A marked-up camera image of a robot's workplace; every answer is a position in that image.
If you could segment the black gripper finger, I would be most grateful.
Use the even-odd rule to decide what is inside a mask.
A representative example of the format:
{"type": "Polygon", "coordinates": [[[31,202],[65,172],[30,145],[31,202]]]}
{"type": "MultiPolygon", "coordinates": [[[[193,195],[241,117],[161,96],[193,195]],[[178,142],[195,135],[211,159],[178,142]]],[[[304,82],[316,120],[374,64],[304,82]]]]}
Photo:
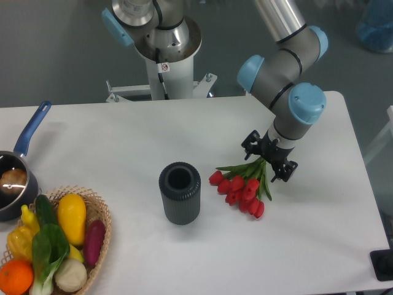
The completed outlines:
{"type": "Polygon", "coordinates": [[[244,157],[247,160],[251,155],[262,156],[261,150],[262,139],[257,130],[253,130],[244,141],[241,143],[241,147],[244,149],[246,155],[244,157]]]}
{"type": "Polygon", "coordinates": [[[271,179],[272,183],[277,179],[288,182],[293,172],[297,169],[298,163],[287,159],[275,160],[271,164],[271,167],[274,171],[274,176],[271,179]]]}

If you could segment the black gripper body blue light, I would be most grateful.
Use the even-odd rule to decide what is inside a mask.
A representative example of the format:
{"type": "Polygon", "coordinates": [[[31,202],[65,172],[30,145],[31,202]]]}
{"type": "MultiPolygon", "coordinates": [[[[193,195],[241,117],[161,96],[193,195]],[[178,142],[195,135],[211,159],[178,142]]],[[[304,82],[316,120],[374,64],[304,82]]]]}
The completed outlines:
{"type": "Polygon", "coordinates": [[[278,146],[276,139],[270,140],[268,134],[265,134],[258,144],[260,155],[272,166],[283,167],[287,164],[287,157],[294,149],[281,148],[278,146]]]}

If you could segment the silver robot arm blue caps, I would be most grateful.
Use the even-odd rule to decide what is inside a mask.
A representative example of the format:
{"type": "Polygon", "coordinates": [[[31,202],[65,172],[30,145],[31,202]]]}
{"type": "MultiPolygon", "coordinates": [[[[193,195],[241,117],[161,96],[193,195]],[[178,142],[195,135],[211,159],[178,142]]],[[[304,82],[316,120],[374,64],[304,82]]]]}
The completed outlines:
{"type": "MultiPolygon", "coordinates": [[[[270,58],[250,57],[237,81],[275,118],[265,135],[252,132],[242,146],[247,155],[265,159],[275,179],[287,181],[297,168],[288,155],[326,106],[319,87],[296,80],[325,54],[329,42],[320,28],[306,24],[293,1],[254,4],[279,49],[270,58]]],[[[194,96],[193,58],[201,33],[181,1],[113,1],[101,18],[118,43],[135,46],[145,59],[153,100],[194,96]]]]}

